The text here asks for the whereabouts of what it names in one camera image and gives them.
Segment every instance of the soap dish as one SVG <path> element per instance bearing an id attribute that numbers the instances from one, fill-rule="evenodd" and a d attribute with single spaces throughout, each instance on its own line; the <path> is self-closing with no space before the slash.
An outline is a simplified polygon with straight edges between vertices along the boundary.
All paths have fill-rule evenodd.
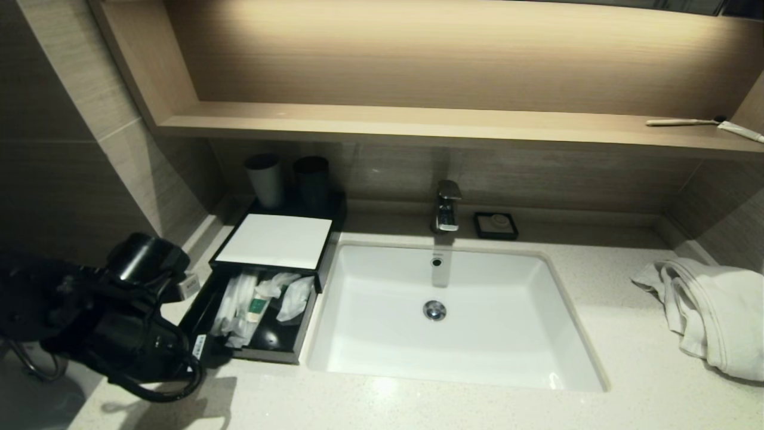
<path id="1" fill-rule="evenodd" d="M 517 239 L 517 226 L 508 213 L 476 212 L 474 221 L 475 232 L 481 239 Z"/>

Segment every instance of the gray cup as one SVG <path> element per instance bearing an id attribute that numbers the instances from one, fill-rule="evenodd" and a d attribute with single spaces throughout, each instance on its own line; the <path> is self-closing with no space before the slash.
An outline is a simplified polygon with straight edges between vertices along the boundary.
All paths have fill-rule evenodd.
<path id="1" fill-rule="evenodd" d="M 244 168 L 260 205 L 266 209 L 281 207 L 284 203 L 284 185 L 278 155 L 255 155 L 244 162 Z"/>

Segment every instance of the black cup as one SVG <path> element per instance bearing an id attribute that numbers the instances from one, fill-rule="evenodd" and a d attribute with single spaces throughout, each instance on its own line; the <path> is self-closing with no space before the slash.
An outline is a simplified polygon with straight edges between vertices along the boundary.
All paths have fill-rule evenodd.
<path id="1" fill-rule="evenodd" d="M 303 157 L 292 165 L 299 194 L 314 215 L 329 210 L 329 162 L 323 157 Z"/>

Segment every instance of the chrome faucet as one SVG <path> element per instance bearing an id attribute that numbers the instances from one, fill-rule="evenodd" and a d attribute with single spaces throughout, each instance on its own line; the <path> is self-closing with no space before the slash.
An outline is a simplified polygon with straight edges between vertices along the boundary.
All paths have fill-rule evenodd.
<path id="1" fill-rule="evenodd" d="M 430 225 L 433 233 L 446 234 L 459 230 L 456 216 L 457 200 L 461 200 L 461 191 L 456 182 L 438 182 L 438 195 L 435 197 L 435 220 Z"/>

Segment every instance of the sink basin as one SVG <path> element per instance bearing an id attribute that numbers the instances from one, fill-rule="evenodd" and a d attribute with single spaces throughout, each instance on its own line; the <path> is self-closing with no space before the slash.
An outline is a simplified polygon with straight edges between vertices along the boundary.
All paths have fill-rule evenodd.
<path id="1" fill-rule="evenodd" d="M 313 370 L 604 391 L 541 256 L 345 245 L 324 300 Z"/>

